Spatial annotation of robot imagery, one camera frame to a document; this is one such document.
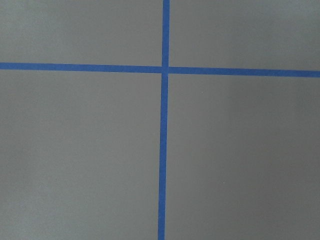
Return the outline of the blue tape line lengthwise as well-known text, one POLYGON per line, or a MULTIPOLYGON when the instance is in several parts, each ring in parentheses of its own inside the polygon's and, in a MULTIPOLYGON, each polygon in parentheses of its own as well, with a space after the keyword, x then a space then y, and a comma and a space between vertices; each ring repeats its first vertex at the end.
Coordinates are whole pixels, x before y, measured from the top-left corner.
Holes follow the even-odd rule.
POLYGON ((158 230, 157 238, 164 240, 166 230, 166 178, 169 94, 170 1, 162 1, 162 51, 159 130, 159 181, 158 181, 158 230))

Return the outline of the blue tape line crosswise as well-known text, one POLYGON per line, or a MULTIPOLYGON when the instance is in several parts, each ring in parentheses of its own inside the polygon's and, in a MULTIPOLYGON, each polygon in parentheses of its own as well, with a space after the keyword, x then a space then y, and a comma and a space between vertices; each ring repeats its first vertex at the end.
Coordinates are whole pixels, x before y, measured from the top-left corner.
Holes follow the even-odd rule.
POLYGON ((318 70, 1 62, 2 70, 319 78, 318 70))

